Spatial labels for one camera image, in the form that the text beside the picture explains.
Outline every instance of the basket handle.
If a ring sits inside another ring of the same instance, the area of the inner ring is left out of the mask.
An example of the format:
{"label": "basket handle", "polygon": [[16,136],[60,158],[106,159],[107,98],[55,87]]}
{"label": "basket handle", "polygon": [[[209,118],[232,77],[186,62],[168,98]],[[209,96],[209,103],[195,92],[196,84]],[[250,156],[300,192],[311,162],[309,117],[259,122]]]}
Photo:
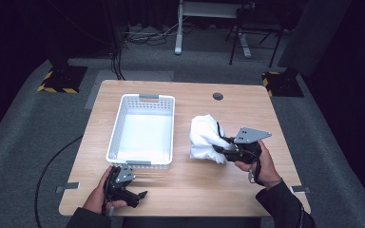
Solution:
{"label": "basket handle", "polygon": [[132,164],[132,165],[151,165],[152,162],[151,161],[125,161],[125,163],[127,164]]}
{"label": "basket handle", "polygon": [[139,94],[139,99],[158,99],[159,95],[156,94]]}

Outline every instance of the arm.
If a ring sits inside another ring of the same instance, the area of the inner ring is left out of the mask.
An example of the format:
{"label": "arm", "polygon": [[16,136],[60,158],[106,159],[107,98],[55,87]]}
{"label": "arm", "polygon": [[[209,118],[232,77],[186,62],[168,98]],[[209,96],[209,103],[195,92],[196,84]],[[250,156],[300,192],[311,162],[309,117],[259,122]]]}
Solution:
{"label": "arm", "polygon": [[[286,186],[275,169],[269,150],[262,141],[259,141],[262,153],[259,156],[262,168],[259,172],[259,180],[265,185],[256,199],[274,218],[275,227],[315,227],[310,215],[304,212],[301,202]],[[255,172],[257,165],[236,161],[235,165],[242,171]]]}
{"label": "arm", "polygon": [[[110,172],[111,166],[107,168],[102,178],[100,179],[97,187],[94,188],[94,190],[90,193],[84,206],[82,208],[78,208],[73,216],[70,218],[70,221],[67,224],[67,228],[109,228],[111,226],[111,220],[107,217],[101,216],[103,200],[105,197],[104,186]],[[125,207],[126,202],[123,200],[110,202],[106,206],[107,211],[111,206],[114,206],[115,208]]]}

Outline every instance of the gray carpet floor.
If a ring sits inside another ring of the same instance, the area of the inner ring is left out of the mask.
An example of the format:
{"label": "gray carpet floor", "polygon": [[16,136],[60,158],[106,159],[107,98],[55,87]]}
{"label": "gray carpet floor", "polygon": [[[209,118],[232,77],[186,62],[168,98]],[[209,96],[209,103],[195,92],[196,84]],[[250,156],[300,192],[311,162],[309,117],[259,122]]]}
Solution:
{"label": "gray carpet floor", "polygon": [[[159,46],[126,44],[121,70],[127,80],[261,85],[264,71],[276,67],[290,35],[282,38],[273,67],[272,50],[253,49],[246,59],[237,49],[228,65],[233,40],[227,30],[193,30],[184,35],[182,55],[174,54],[175,36]],[[257,35],[247,36],[256,44]],[[274,37],[265,43],[271,45]],[[111,77],[106,57],[70,59],[70,65],[87,66],[78,94],[37,92],[51,65],[37,67],[24,83],[0,123],[0,227],[36,227],[33,203],[37,181],[48,161],[66,144],[84,133],[97,85]],[[336,139],[305,83],[298,77],[304,98],[272,97],[281,128],[318,227],[365,227],[365,191],[346,162]],[[79,142],[64,150],[51,164],[41,183],[38,212],[43,227],[65,227],[69,217],[59,214],[62,194],[57,186],[67,182]],[[114,227],[121,225],[121,218]],[[262,218],[262,227],[273,227]]]}

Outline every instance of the human hand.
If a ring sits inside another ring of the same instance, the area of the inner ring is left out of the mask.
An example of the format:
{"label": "human hand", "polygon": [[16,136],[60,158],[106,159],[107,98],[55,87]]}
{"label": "human hand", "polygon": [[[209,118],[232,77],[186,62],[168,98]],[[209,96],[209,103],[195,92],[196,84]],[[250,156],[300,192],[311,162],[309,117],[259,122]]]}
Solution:
{"label": "human hand", "polygon": [[[259,160],[262,165],[262,168],[259,172],[259,181],[261,181],[265,185],[266,190],[269,190],[270,188],[280,183],[281,177],[275,169],[274,161],[272,161],[271,154],[269,153],[269,150],[265,147],[263,141],[258,141],[258,143],[262,150],[262,153],[259,156]],[[249,172],[251,169],[252,172],[255,173],[257,168],[256,163],[247,164],[242,161],[236,161],[235,165],[245,172]]]}
{"label": "human hand", "polygon": [[[94,188],[94,190],[90,193],[83,208],[92,211],[96,214],[102,213],[103,199],[105,198],[104,186],[106,184],[106,179],[111,172],[111,168],[112,166],[109,166],[107,168],[102,178],[100,179],[99,185],[97,185],[97,187]],[[123,200],[108,202],[106,205],[106,210],[108,211],[111,206],[114,206],[115,208],[122,208],[126,207],[127,204]]]}

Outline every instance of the white plastic basket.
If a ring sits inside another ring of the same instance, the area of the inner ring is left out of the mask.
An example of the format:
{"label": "white plastic basket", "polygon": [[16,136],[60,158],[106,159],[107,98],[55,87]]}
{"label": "white plastic basket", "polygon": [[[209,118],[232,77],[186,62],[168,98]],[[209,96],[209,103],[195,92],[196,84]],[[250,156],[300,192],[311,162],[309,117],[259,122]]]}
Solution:
{"label": "white plastic basket", "polygon": [[173,158],[174,107],[172,96],[125,94],[106,159],[132,168],[168,169]]}

